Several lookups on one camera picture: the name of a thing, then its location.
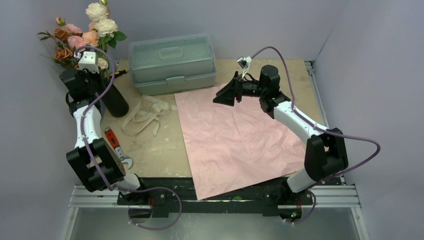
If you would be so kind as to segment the purple wrapping paper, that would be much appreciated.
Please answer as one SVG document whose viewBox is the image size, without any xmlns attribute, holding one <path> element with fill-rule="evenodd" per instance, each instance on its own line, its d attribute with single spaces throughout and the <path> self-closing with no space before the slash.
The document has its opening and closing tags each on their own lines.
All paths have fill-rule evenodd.
<svg viewBox="0 0 424 240">
<path fill-rule="evenodd" d="M 259 100 L 213 102 L 218 87 L 175 94 L 195 193 L 204 200 L 299 171 L 305 149 Z"/>
</svg>

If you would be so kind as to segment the beige printed ribbon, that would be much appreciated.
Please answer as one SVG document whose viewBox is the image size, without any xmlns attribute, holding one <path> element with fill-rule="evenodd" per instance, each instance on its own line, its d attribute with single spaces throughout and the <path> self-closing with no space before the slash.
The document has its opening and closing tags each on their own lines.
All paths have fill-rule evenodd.
<svg viewBox="0 0 424 240">
<path fill-rule="evenodd" d="M 143 100 L 150 102 L 148 110 L 142 110 Z M 135 137 L 150 124 L 154 123 L 152 134 L 157 136 L 161 126 L 160 118 L 176 111 L 175 104 L 169 104 L 150 95 L 142 95 L 137 105 L 130 111 L 121 125 L 121 130 L 128 136 Z"/>
</svg>

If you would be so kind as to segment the small white rosebud stem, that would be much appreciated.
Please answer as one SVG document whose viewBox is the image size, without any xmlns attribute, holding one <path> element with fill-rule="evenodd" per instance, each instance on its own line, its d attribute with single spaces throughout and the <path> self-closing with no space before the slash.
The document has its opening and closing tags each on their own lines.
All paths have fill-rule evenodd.
<svg viewBox="0 0 424 240">
<path fill-rule="evenodd" d="M 97 66 L 101 72 L 102 80 L 107 85 L 109 83 L 109 63 L 102 57 L 97 59 Z"/>
</svg>

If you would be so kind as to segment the white carnation stem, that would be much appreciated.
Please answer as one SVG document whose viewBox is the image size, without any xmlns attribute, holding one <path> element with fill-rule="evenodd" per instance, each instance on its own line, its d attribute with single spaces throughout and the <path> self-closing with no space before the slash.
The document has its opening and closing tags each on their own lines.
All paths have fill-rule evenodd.
<svg viewBox="0 0 424 240">
<path fill-rule="evenodd" d="M 85 14 L 91 22 L 95 22 L 95 28 L 99 35 L 97 48 L 107 52 L 110 48 L 115 49 L 118 42 L 127 39 L 127 35 L 119 30 L 117 23 L 110 18 L 110 8 L 107 0 L 99 0 L 90 3 L 85 9 Z"/>
</svg>

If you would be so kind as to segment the peach rose stem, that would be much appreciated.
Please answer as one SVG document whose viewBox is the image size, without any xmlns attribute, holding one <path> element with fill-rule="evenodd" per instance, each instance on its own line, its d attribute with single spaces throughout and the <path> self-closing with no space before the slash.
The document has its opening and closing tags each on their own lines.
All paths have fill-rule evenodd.
<svg viewBox="0 0 424 240">
<path fill-rule="evenodd" d="M 88 31 L 82 34 L 82 40 L 86 46 L 97 47 L 99 45 L 99 34 L 96 30 L 96 23 L 92 21 L 88 25 Z"/>
</svg>

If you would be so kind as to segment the pink rose stem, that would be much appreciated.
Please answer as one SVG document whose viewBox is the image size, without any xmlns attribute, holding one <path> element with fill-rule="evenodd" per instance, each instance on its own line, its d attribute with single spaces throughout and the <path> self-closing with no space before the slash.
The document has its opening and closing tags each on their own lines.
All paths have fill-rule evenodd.
<svg viewBox="0 0 424 240">
<path fill-rule="evenodd" d="M 65 20 L 60 17 L 57 17 L 55 22 L 59 28 L 55 29 L 54 37 L 67 44 L 69 49 L 79 49 L 85 45 L 81 28 L 74 24 L 66 23 Z"/>
</svg>

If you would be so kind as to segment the brown rose stem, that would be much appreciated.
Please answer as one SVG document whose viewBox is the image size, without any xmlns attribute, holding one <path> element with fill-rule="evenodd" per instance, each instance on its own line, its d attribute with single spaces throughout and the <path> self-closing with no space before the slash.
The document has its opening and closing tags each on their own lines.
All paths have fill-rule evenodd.
<svg viewBox="0 0 424 240">
<path fill-rule="evenodd" d="M 54 63 L 58 64 L 64 69 L 75 69 L 77 67 L 77 60 L 74 58 L 74 50 L 69 49 L 66 43 L 63 43 L 59 39 L 55 38 L 54 32 L 50 33 L 47 30 L 43 32 L 38 32 L 36 35 L 39 37 L 40 41 L 49 41 L 53 42 L 53 50 L 51 55 L 43 55 L 43 57 L 52 60 Z"/>
</svg>

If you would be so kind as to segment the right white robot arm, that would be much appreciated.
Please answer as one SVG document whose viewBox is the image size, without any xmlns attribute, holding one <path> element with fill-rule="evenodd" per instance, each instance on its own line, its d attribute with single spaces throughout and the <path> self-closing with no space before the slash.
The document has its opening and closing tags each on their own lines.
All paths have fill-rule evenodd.
<svg viewBox="0 0 424 240">
<path fill-rule="evenodd" d="M 235 73 L 219 90 L 213 102 L 234 106 L 243 96 L 258 97 L 262 111 L 295 133 L 306 145 L 304 167 L 281 184 L 280 196 L 288 204 L 315 183 L 345 170 L 349 163 L 345 141 L 338 128 L 326 130 L 301 111 L 296 111 L 289 97 L 280 91 L 279 70 L 273 65 L 261 68 L 258 80 L 245 80 Z"/>
</svg>

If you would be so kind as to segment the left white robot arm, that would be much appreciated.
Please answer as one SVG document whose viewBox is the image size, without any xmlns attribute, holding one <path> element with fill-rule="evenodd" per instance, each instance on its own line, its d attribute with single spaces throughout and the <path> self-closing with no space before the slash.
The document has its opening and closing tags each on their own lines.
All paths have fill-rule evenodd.
<svg viewBox="0 0 424 240">
<path fill-rule="evenodd" d="M 59 75 L 68 92 L 65 100 L 76 121 L 77 139 L 66 160 L 89 192 L 117 188 L 138 205 L 146 203 L 149 191 L 140 178 L 128 173 L 118 155 L 102 136 L 98 74 L 69 68 Z"/>
</svg>

